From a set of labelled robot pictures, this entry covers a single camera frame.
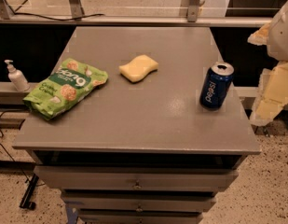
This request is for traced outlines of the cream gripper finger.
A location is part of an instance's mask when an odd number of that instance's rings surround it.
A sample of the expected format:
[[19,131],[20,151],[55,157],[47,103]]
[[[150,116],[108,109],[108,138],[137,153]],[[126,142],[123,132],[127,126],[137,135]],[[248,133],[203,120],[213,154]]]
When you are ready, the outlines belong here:
[[250,122],[255,126],[266,126],[286,105],[288,105],[288,62],[278,62],[272,70],[264,69],[260,75]]

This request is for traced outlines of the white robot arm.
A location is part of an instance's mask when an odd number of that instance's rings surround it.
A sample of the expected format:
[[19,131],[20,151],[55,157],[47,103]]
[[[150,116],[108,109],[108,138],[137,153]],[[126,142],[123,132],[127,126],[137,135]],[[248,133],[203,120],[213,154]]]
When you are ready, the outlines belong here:
[[248,37],[248,42],[266,45],[267,55],[278,61],[272,70],[264,69],[260,75],[250,116],[253,125],[266,126],[288,105],[288,1],[271,22]]

